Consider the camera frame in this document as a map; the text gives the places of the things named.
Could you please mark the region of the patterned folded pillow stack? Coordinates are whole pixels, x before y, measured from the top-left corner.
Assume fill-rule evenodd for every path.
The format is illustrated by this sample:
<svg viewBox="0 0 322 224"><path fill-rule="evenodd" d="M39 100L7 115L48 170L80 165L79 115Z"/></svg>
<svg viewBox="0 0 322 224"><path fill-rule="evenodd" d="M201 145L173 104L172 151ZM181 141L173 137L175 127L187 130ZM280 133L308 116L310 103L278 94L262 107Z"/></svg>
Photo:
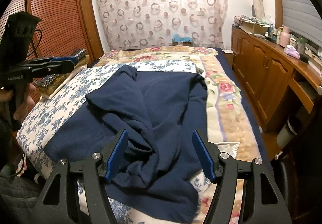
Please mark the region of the patterned folded pillow stack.
<svg viewBox="0 0 322 224"><path fill-rule="evenodd" d="M48 75L33 83L42 98L52 99L72 78L87 68L90 56L86 49L78 49L71 56L77 58L77 64L71 73Z"/></svg>

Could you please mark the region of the cardboard box of papers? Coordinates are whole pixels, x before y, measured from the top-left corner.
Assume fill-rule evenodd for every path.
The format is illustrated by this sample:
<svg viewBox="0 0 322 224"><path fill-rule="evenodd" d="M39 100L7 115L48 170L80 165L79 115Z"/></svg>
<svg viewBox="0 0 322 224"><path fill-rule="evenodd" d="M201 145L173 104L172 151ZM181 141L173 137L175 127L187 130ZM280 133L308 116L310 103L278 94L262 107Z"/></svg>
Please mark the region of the cardboard box of papers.
<svg viewBox="0 0 322 224"><path fill-rule="evenodd" d="M234 23L248 34L265 35L273 27L273 24L270 22L261 21L255 17L249 18L245 15L235 16Z"/></svg>

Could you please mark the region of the blue floral white quilt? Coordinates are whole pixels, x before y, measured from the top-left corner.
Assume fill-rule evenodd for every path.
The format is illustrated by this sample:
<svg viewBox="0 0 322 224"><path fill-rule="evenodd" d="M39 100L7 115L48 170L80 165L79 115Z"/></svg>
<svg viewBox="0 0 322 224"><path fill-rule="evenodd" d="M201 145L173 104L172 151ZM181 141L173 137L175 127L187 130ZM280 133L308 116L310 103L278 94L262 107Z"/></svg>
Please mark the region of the blue floral white quilt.
<svg viewBox="0 0 322 224"><path fill-rule="evenodd" d="M44 153L44 147L58 129L83 105L85 95L100 88L122 65L138 71L165 71L196 73L196 66L186 60L130 62L87 68L80 71L51 100L42 98L30 111L18 131L17 141L34 168L45 179L52 171L53 162ZM77 181L80 209L88 216L84 182ZM109 199L118 223L175 223L154 219L138 210Z"/></svg>

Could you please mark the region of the grey window roller shutter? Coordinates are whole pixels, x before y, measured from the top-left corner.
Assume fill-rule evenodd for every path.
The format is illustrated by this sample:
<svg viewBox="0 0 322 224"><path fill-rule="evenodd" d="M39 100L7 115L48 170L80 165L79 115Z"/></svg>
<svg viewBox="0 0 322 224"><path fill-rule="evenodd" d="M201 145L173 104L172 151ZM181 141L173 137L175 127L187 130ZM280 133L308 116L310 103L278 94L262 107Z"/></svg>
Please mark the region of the grey window roller shutter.
<svg viewBox="0 0 322 224"><path fill-rule="evenodd" d="M283 24L305 38L313 47L321 47L321 17L310 0L282 0Z"/></svg>

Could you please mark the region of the blue item in box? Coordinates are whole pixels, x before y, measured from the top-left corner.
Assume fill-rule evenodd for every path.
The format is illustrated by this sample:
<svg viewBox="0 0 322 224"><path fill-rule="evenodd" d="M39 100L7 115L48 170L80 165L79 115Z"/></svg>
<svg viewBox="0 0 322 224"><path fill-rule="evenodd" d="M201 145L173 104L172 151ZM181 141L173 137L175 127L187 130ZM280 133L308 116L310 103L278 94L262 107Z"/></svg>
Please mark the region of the blue item in box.
<svg viewBox="0 0 322 224"><path fill-rule="evenodd" d="M174 46L192 46L193 40L191 37L184 37L179 34L174 34L172 39L172 45Z"/></svg>

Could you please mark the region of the wooden louvered wardrobe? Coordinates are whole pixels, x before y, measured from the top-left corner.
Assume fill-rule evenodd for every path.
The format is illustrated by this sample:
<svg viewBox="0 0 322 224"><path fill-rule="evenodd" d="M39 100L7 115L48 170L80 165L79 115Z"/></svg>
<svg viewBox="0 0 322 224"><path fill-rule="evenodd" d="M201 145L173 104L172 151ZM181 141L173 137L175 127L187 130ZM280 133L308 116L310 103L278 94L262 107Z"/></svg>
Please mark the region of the wooden louvered wardrobe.
<svg viewBox="0 0 322 224"><path fill-rule="evenodd" d="M66 57L86 49L93 63L104 54L92 0L12 0L1 17L1 32L8 17L20 11L41 19L29 45L29 59Z"/></svg>

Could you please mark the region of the purple tissue pack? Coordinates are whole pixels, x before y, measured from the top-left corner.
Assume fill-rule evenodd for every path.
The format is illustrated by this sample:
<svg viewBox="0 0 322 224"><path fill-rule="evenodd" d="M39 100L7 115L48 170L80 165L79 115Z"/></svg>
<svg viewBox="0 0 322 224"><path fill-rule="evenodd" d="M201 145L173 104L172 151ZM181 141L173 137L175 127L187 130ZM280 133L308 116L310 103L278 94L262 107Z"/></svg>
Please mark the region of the purple tissue pack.
<svg viewBox="0 0 322 224"><path fill-rule="evenodd" d="M286 45L284 47L284 52L295 59L300 59L300 53L292 45Z"/></svg>

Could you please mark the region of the long wooden sideboard cabinet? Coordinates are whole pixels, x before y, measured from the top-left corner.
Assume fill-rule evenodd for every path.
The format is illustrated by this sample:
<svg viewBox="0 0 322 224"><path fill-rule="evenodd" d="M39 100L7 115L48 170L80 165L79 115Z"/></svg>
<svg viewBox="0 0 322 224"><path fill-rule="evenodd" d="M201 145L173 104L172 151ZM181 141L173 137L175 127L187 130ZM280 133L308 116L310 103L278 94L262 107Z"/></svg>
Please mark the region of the long wooden sideboard cabinet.
<svg viewBox="0 0 322 224"><path fill-rule="evenodd" d="M306 127L318 113L321 95L318 73L301 60L288 56L283 47L231 29L233 70L266 132L278 132L287 118L296 117Z"/></svg>

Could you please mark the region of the circle patterned sheer curtain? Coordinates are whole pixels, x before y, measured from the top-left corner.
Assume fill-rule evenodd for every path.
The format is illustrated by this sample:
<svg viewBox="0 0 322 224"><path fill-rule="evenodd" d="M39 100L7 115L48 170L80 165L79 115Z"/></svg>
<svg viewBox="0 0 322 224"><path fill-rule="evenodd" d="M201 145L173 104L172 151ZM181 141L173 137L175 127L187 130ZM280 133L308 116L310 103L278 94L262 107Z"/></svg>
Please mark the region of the circle patterned sheer curtain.
<svg viewBox="0 0 322 224"><path fill-rule="evenodd" d="M228 0L97 0L111 50L171 45L175 36L221 47Z"/></svg>

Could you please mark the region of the navy blue garment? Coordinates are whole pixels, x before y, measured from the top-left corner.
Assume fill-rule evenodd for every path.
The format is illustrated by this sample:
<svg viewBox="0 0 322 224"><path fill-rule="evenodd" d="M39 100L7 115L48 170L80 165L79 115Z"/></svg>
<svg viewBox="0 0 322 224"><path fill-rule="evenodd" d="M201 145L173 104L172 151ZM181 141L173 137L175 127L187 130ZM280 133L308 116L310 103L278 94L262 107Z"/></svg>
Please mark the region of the navy blue garment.
<svg viewBox="0 0 322 224"><path fill-rule="evenodd" d="M201 168L192 135L207 130L206 100L197 73L124 65L86 95L44 151L55 162L80 161L126 130L127 148L105 187L108 197L157 219L190 223L198 206L190 180Z"/></svg>

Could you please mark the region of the pink floral beige blanket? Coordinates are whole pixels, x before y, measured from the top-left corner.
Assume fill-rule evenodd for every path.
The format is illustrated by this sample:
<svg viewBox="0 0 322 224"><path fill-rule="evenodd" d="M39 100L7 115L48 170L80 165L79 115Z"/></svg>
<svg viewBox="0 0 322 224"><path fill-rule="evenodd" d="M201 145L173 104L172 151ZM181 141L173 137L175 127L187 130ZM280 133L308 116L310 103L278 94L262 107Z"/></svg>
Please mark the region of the pink floral beige blanket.
<svg viewBox="0 0 322 224"><path fill-rule="evenodd" d="M130 62L186 60L196 66L208 87L207 129L210 142L220 150L242 161L261 158L248 117L241 105L240 89L225 74L210 47L167 46L135 51L112 50L105 53L96 66Z"/></svg>

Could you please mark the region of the white cylindrical bin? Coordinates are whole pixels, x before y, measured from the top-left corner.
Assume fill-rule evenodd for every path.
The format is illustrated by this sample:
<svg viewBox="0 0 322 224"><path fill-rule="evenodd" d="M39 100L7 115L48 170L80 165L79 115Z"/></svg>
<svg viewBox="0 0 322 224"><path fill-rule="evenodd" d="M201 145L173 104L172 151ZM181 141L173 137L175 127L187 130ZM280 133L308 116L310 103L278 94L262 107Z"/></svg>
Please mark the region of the white cylindrical bin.
<svg viewBox="0 0 322 224"><path fill-rule="evenodd" d="M284 148L297 134L298 124L296 119L288 117L287 122L276 137L278 146Z"/></svg>

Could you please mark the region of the pink thermos jug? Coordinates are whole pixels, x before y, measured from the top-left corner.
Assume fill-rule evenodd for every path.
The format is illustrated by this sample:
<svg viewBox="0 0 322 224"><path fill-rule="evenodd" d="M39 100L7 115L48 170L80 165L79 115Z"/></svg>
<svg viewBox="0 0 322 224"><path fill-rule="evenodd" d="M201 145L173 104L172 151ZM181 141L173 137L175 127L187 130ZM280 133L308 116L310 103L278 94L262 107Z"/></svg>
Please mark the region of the pink thermos jug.
<svg viewBox="0 0 322 224"><path fill-rule="evenodd" d="M282 47L286 47L290 42L290 30L285 25L282 25L281 28L283 30L279 35L279 45Z"/></svg>

